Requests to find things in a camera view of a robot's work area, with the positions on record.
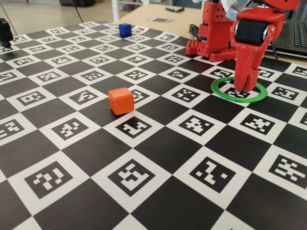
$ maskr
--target green ring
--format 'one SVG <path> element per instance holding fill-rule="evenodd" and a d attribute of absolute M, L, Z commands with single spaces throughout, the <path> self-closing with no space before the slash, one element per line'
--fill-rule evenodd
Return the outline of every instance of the green ring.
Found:
<path fill-rule="evenodd" d="M 219 95 L 220 97 L 222 97 L 224 99 L 227 99 L 227 100 L 230 100 L 230 101 L 234 101 L 234 102 L 241 102 L 241 103 L 259 102 L 259 101 L 262 101 L 264 98 L 266 98 L 267 95 L 268 95 L 267 89 L 264 86 L 262 86 L 261 84 L 259 84 L 259 83 L 256 84 L 256 88 L 260 91 L 260 93 L 259 93 L 259 95 L 257 97 L 253 97 L 253 98 L 237 98 L 237 97 L 232 97 L 232 96 L 230 96 L 230 95 L 220 91 L 218 86 L 219 86 L 219 84 L 221 82 L 233 81 L 233 80 L 235 80 L 234 77 L 217 79 L 214 82 L 212 82 L 211 89 L 213 90 L 213 92 L 215 92 L 217 95 Z"/>

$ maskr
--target checkerboard mat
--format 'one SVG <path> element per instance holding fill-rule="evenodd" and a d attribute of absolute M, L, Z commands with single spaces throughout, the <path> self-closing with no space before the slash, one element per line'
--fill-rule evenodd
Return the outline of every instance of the checkerboard mat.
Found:
<path fill-rule="evenodd" d="M 88 22 L 0 48 L 1 230 L 306 229 L 307 67 L 264 58 L 268 97 L 234 103 L 211 83 L 235 62 L 186 43 Z M 136 109 L 115 116 L 121 87 Z"/>

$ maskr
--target white square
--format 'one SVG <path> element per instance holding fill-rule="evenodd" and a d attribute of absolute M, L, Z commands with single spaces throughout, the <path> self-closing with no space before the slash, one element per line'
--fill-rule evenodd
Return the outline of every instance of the white square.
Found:
<path fill-rule="evenodd" d="M 228 182 L 228 184 L 220 193 L 190 175 L 190 173 L 196 169 L 198 165 L 201 164 L 206 158 L 209 159 L 209 161 L 212 159 L 218 164 L 235 172 L 233 178 Z M 208 173 L 208 176 L 206 177 L 209 178 L 208 180 L 210 180 L 209 176 L 212 176 L 212 170 L 214 170 L 216 166 L 216 164 L 211 162 L 210 167 L 207 169 L 208 172 L 206 171 Z M 251 172 L 249 170 L 226 159 L 225 157 L 222 157 L 221 155 L 211 151 L 206 147 L 202 147 L 174 173 L 174 176 L 221 208 L 226 209 L 230 202 L 235 198 L 243 184 L 246 182 L 250 174 Z M 211 177 L 211 180 L 213 181 L 216 181 L 217 179 L 217 175 Z"/>
<path fill-rule="evenodd" d="M 274 82 L 275 80 L 277 80 L 283 73 L 273 70 L 273 69 L 268 69 L 268 68 L 264 68 L 262 66 L 259 66 L 258 68 L 258 78 L 260 79 L 264 79 L 267 81 L 272 81 Z"/>
<path fill-rule="evenodd" d="M 267 88 L 268 95 L 278 100 L 300 106 L 307 92 L 273 82 Z"/>
<path fill-rule="evenodd" d="M 15 45 L 15 44 L 19 44 L 19 43 L 23 43 L 23 42 L 29 42 L 29 41 L 33 41 L 33 39 L 30 38 L 28 35 L 23 34 L 23 35 L 14 36 L 13 40 L 10 41 L 10 43 L 12 45 Z"/>
<path fill-rule="evenodd" d="M 75 57 L 72 57 L 72 56 L 67 55 L 67 54 L 44 60 L 44 62 L 48 63 L 49 65 L 53 66 L 54 68 L 66 66 L 66 65 L 69 65 L 69 64 L 77 62 L 77 61 L 79 61 L 79 60 L 76 59 Z"/>
<path fill-rule="evenodd" d="M 150 71 L 141 69 L 139 67 L 134 67 L 132 69 L 126 70 L 124 72 L 121 72 L 117 74 L 116 76 L 129 81 L 133 84 L 138 84 L 140 82 L 143 82 L 149 78 L 152 78 L 155 76 L 155 73 L 151 73 Z"/>
<path fill-rule="evenodd" d="M 23 137 L 37 128 L 21 113 L 0 120 L 0 146 Z"/>
<path fill-rule="evenodd" d="M 20 48 L 18 48 L 17 46 L 13 46 L 13 45 L 9 48 L 0 47 L 0 54 L 7 54 L 7 53 L 11 53 L 17 50 L 20 50 Z"/>
<path fill-rule="evenodd" d="M 101 30 L 99 32 L 106 34 L 106 35 L 115 35 L 115 34 L 119 33 L 119 29 L 109 28 L 109 29 L 106 29 L 106 30 Z"/>
<path fill-rule="evenodd" d="M 127 215 L 113 230 L 147 230 L 136 218 L 131 214 Z"/>
<path fill-rule="evenodd" d="M 145 41 L 148 41 L 150 40 L 151 38 L 150 37 L 146 37 L 146 36 L 143 36 L 143 35 L 132 35 L 132 36 L 129 36 L 129 37 L 125 37 L 124 38 L 125 40 L 128 40 L 128 41 L 131 41 L 131 42 L 135 42 L 135 43 L 139 43 L 139 42 L 145 42 Z"/>
<path fill-rule="evenodd" d="M 77 94 L 79 94 L 78 98 L 74 97 L 76 101 L 70 98 Z M 66 95 L 63 95 L 59 97 L 59 99 L 68 104 L 70 107 L 79 111 L 107 97 L 107 95 L 92 88 L 91 86 L 85 86 Z"/>
<path fill-rule="evenodd" d="M 68 41 L 68 42 L 74 43 L 74 44 L 78 44 L 78 43 L 81 43 L 81 42 L 90 41 L 90 40 L 92 40 L 92 39 L 89 38 L 89 37 L 81 36 L 81 35 L 80 35 L 80 36 L 75 36 L 75 37 L 66 38 L 65 40 Z"/>
<path fill-rule="evenodd" d="M 83 59 L 82 61 L 91 66 L 99 67 L 99 66 L 103 66 L 105 64 L 111 63 L 113 61 L 116 61 L 116 59 L 110 56 L 104 55 L 104 54 L 98 54 L 96 56 L 92 56 L 92 57 Z"/>
<path fill-rule="evenodd" d="M 43 87 L 31 89 L 20 94 L 7 98 L 19 112 L 33 108 L 45 102 L 57 98 Z"/>
<path fill-rule="evenodd" d="M 120 59 L 120 61 L 126 62 L 133 66 L 140 66 L 153 60 L 153 58 L 144 56 L 142 54 L 132 54 Z"/>
<path fill-rule="evenodd" d="M 25 178 L 35 174 L 41 169 L 57 162 L 62 166 L 68 174 L 72 177 L 69 181 L 58 187 L 54 191 L 50 192 L 43 198 L 38 198 L 32 188 L 26 182 Z M 45 209 L 61 197 L 65 196 L 71 190 L 86 181 L 89 176 L 83 172 L 69 157 L 67 157 L 62 151 L 59 151 L 50 157 L 32 165 L 31 167 L 15 174 L 8 178 L 11 186 L 22 200 L 26 208 L 29 210 L 32 216 Z"/>
<path fill-rule="evenodd" d="M 103 25 L 110 27 L 110 28 L 118 28 L 119 25 L 116 23 L 104 23 Z"/>
<path fill-rule="evenodd" d="M 34 217 L 30 217 L 29 219 L 22 222 L 20 225 L 15 227 L 13 230 L 42 230 Z"/>
<path fill-rule="evenodd" d="M 48 36 L 48 37 L 42 37 L 42 38 L 36 39 L 36 41 L 38 41 L 42 44 L 58 42 L 58 41 L 61 41 L 61 40 L 63 40 L 63 39 L 56 37 L 56 36 Z"/>
<path fill-rule="evenodd" d="M 255 123 L 254 125 L 249 122 L 244 123 L 244 125 L 246 126 L 241 125 L 241 123 L 243 123 L 243 121 L 248 116 L 252 116 L 252 117 L 255 116 L 259 118 L 256 118 L 256 120 L 253 120 L 253 123 Z M 234 128 L 237 128 L 243 132 L 246 132 L 261 140 L 264 140 L 270 144 L 273 144 L 274 141 L 279 136 L 279 134 L 281 133 L 281 131 L 283 130 L 283 128 L 286 126 L 286 123 L 276 118 L 273 118 L 265 114 L 259 113 L 257 111 L 251 110 L 249 108 L 244 108 L 228 125 Z M 258 126 L 258 129 L 260 130 L 256 131 L 255 128 L 251 126 Z M 269 132 L 266 134 L 265 129 L 270 126 L 272 127 L 270 128 Z"/>
<path fill-rule="evenodd" d="M 180 84 L 162 96 L 191 109 L 209 95 L 210 94 L 207 92 L 195 89 L 185 84 Z"/>
<path fill-rule="evenodd" d="M 278 166 L 282 166 L 281 162 L 278 161 L 278 158 L 281 157 L 286 159 L 286 163 L 288 160 L 296 161 L 298 164 L 301 164 L 305 167 L 307 167 L 307 160 L 303 157 L 300 157 L 296 154 L 290 153 L 284 149 L 281 149 L 277 146 L 272 145 L 270 149 L 267 151 L 267 153 L 264 155 L 264 157 L 261 159 L 257 167 L 254 169 L 254 173 L 258 176 L 261 176 L 262 178 L 272 182 L 273 184 L 276 184 L 280 186 L 281 188 L 288 190 L 289 192 L 299 196 L 300 198 L 303 198 L 304 200 L 307 200 L 307 189 L 302 188 L 295 184 L 295 181 L 290 182 L 289 180 L 286 180 L 285 176 L 294 176 L 297 179 L 298 178 L 304 178 L 306 179 L 307 174 L 306 172 L 300 172 L 294 164 L 289 167 L 283 167 L 283 170 L 281 173 L 284 173 L 284 175 L 281 175 L 277 173 L 277 170 L 279 168 L 276 168 L 274 166 L 274 163 L 279 163 Z"/>
<path fill-rule="evenodd" d="M 130 125 L 127 125 L 126 122 L 130 119 L 133 119 L 136 117 L 137 120 L 140 120 L 138 122 L 138 127 L 131 127 Z M 123 125 L 126 127 L 127 133 L 131 133 L 131 136 L 134 135 L 135 137 L 128 136 L 121 130 L 117 129 L 118 126 Z M 146 129 L 144 132 L 142 132 L 142 127 L 146 128 L 147 126 L 149 129 Z M 137 112 L 133 111 L 131 113 L 128 113 L 121 118 L 117 119 L 116 121 L 113 121 L 112 123 L 104 126 L 103 128 L 108 131 L 109 133 L 113 134 L 118 139 L 125 142 L 127 145 L 134 148 L 138 144 L 140 144 L 142 141 L 146 140 L 148 137 L 150 137 L 152 134 L 156 133 L 160 129 L 162 129 L 164 125 L 152 120 L 151 118 Z"/>
<path fill-rule="evenodd" d="M 213 225 L 211 230 L 255 230 L 245 222 L 241 221 L 239 218 L 235 217 L 226 210 L 222 213 L 220 218 Z"/>
<path fill-rule="evenodd" d="M 307 130 L 307 109 L 299 107 L 288 123 Z"/>
<path fill-rule="evenodd" d="M 0 170 L 0 183 L 6 180 L 6 177 L 4 176 L 3 172 Z"/>
<path fill-rule="evenodd" d="M 226 124 L 223 122 L 192 109 L 186 111 L 184 114 L 166 125 L 166 127 L 200 143 L 201 145 L 205 145 L 225 126 Z"/>
<path fill-rule="evenodd" d="M 11 69 L 5 72 L 0 72 L 0 85 L 4 85 L 6 83 L 19 80 L 25 77 L 26 77 L 25 75 L 23 75 L 21 72 L 15 69 Z"/>
<path fill-rule="evenodd" d="M 24 66 L 28 66 L 28 65 L 37 63 L 39 61 L 41 60 L 32 55 L 28 55 L 28 56 L 19 57 L 13 60 L 9 60 L 6 63 L 16 69 L 19 67 L 24 67 Z"/>
<path fill-rule="evenodd" d="M 173 68 L 170 68 L 160 73 L 159 75 L 162 77 L 168 78 L 170 80 L 177 81 L 179 83 L 185 83 L 186 81 L 189 81 L 192 78 L 198 76 L 199 73 L 175 66 Z"/>
<path fill-rule="evenodd" d="M 134 109 L 138 109 L 141 106 L 159 97 L 158 94 L 151 92 L 147 89 L 144 89 L 138 85 L 133 85 L 130 88 L 128 88 L 128 90 L 133 94 Z"/>
<path fill-rule="evenodd" d="M 73 32 L 75 34 L 78 34 L 78 35 L 90 35 L 90 34 L 96 33 L 97 31 L 96 30 L 92 30 L 90 28 L 84 28 L 84 29 L 81 29 L 81 30 L 75 30 Z"/>
<path fill-rule="evenodd" d="M 149 180 L 142 188 L 140 188 L 135 194 L 129 196 L 120 187 L 118 187 L 112 180 L 108 178 L 116 170 L 127 164 L 129 161 L 134 160 L 147 171 L 154 174 L 154 177 Z M 92 176 L 92 179 L 105 190 L 114 200 L 116 200 L 124 209 L 129 213 L 135 210 L 141 203 L 143 203 L 152 193 L 155 192 L 169 177 L 171 174 L 137 152 L 131 149 L 117 160 L 97 172 Z"/>
<path fill-rule="evenodd" d="M 70 121 L 76 121 L 77 123 L 74 122 L 74 127 L 72 127 L 69 122 Z M 77 133 L 73 133 L 74 131 L 78 131 L 79 126 L 85 126 L 86 129 Z M 60 133 L 56 133 L 54 128 L 60 128 L 62 131 L 61 133 L 67 139 L 64 139 L 64 137 L 60 137 Z M 46 125 L 39 130 L 49 139 L 51 140 L 60 150 L 68 147 L 69 145 L 77 142 L 78 140 L 81 140 L 82 138 L 94 133 L 101 127 L 85 117 L 84 115 L 80 114 L 79 112 L 75 112 L 73 114 L 70 114 L 66 117 L 61 118 L 60 120 L 57 120 L 49 125 Z"/>
<path fill-rule="evenodd" d="M 129 46 L 125 46 L 122 49 L 125 49 L 127 51 L 131 51 L 133 53 L 138 54 L 140 52 L 152 49 L 152 47 L 144 45 L 144 44 L 141 44 L 141 43 L 135 43 L 135 44 L 132 44 L 132 45 L 129 45 Z"/>
<path fill-rule="evenodd" d="M 65 29 L 64 27 L 48 29 L 46 30 L 46 32 L 50 35 L 63 35 L 63 34 L 70 33 L 70 31 Z"/>
<path fill-rule="evenodd" d="M 99 26 L 101 24 L 99 23 L 95 23 L 95 22 L 86 22 L 86 23 L 80 23 L 79 26 L 82 26 L 84 28 L 92 28 L 92 27 L 96 27 Z"/>
<path fill-rule="evenodd" d="M 176 34 L 171 34 L 168 32 L 163 32 L 159 36 L 155 37 L 154 39 L 162 41 L 162 42 L 173 42 L 179 38 Z"/>
<path fill-rule="evenodd" d="M 78 44 L 72 44 L 68 46 L 63 46 L 61 48 L 57 48 L 56 50 L 59 52 L 62 52 L 64 54 L 72 54 L 81 50 L 85 50 L 86 48 L 83 46 L 80 46 Z"/>
<path fill-rule="evenodd" d="M 41 45 L 38 45 L 38 46 L 23 48 L 23 51 L 32 55 L 32 54 L 39 54 L 39 53 L 43 53 L 43 52 L 46 52 L 46 51 L 50 51 L 52 49 L 53 48 L 51 48 L 47 45 L 41 44 Z"/>
<path fill-rule="evenodd" d="M 101 45 L 93 46 L 89 49 L 91 49 L 95 52 L 98 52 L 100 54 L 104 54 L 104 53 L 107 53 L 107 52 L 117 50 L 117 49 L 119 49 L 119 47 L 111 45 L 111 44 L 101 44 Z"/>
<path fill-rule="evenodd" d="M 102 37 L 95 38 L 95 40 L 98 41 L 98 42 L 110 43 L 110 42 L 119 41 L 119 40 L 121 40 L 121 38 L 115 37 L 113 35 L 105 35 L 105 36 L 102 36 Z"/>
<path fill-rule="evenodd" d="M 207 63 L 207 64 L 210 64 L 210 65 L 214 65 L 214 66 L 222 63 L 222 61 L 216 61 L 216 62 L 210 61 L 207 57 L 200 56 L 200 55 L 194 57 L 193 59 L 197 60 L 197 61 L 201 61 L 201 62 Z"/>
<path fill-rule="evenodd" d="M 49 69 L 44 72 L 31 75 L 28 78 L 34 81 L 36 84 L 43 86 L 66 77 L 69 77 L 69 75 L 59 69 Z"/>
<path fill-rule="evenodd" d="M 149 28 L 146 28 L 146 27 L 135 26 L 132 29 L 132 33 L 135 34 L 135 35 L 141 35 L 141 34 L 147 32 L 148 30 L 149 30 Z"/>
<path fill-rule="evenodd" d="M 175 53 L 181 49 L 184 49 L 185 47 L 173 43 L 164 43 L 159 46 L 156 46 L 155 48 L 169 53 Z"/>
<path fill-rule="evenodd" d="M 292 63 L 284 72 L 301 78 L 307 78 L 307 67 Z"/>
<path fill-rule="evenodd" d="M 234 77 L 235 76 L 235 72 L 233 70 L 226 69 L 226 68 L 219 67 L 219 66 L 213 66 L 213 67 L 211 67 L 210 69 L 207 69 L 206 71 L 204 71 L 201 74 L 205 75 L 207 77 L 214 78 L 214 79 Z"/>
<path fill-rule="evenodd" d="M 173 66 L 178 66 L 182 63 L 185 63 L 191 60 L 189 57 L 185 57 L 179 54 L 166 54 L 162 57 L 157 58 L 157 60 L 171 64 Z"/>
<path fill-rule="evenodd" d="M 72 77 L 74 77 L 75 79 L 79 81 L 82 81 L 84 84 L 91 85 L 91 84 L 102 81 L 112 76 L 113 74 L 103 71 L 102 69 L 93 68 L 93 69 L 89 69 L 81 73 L 77 73 L 73 75 Z"/>

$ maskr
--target cable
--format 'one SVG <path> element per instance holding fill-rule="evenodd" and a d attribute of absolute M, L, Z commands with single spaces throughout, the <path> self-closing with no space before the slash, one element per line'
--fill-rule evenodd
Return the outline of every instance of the cable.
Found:
<path fill-rule="evenodd" d="M 82 17 L 81 17 L 81 15 L 79 14 L 79 11 L 78 11 L 78 8 L 77 8 L 75 2 L 74 2 L 73 0 L 71 0 L 71 2 L 72 2 L 73 6 L 75 7 L 75 9 L 76 9 L 76 11 L 77 11 L 77 13 L 78 13 L 78 15 L 79 15 L 79 18 L 80 18 L 81 22 L 83 23 Z"/>

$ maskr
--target black object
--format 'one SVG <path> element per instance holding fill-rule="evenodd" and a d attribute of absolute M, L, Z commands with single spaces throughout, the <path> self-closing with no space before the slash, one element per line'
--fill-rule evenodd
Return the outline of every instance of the black object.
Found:
<path fill-rule="evenodd" d="M 59 0 L 61 5 L 65 6 L 81 6 L 81 7 L 86 7 L 86 6 L 92 6 L 95 4 L 95 0 L 74 0 L 73 2 L 71 0 Z"/>
<path fill-rule="evenodd" d="M 286 20 L 274 44 L 278 53 L 307 58 L 307 23 Z"/>
<path fill-rule="evenodd" d="M 11 47 L 10 41 L 13 40 L 10 24 L 3 18 L 0 18 L 0 43 L 3 47 Z"/>

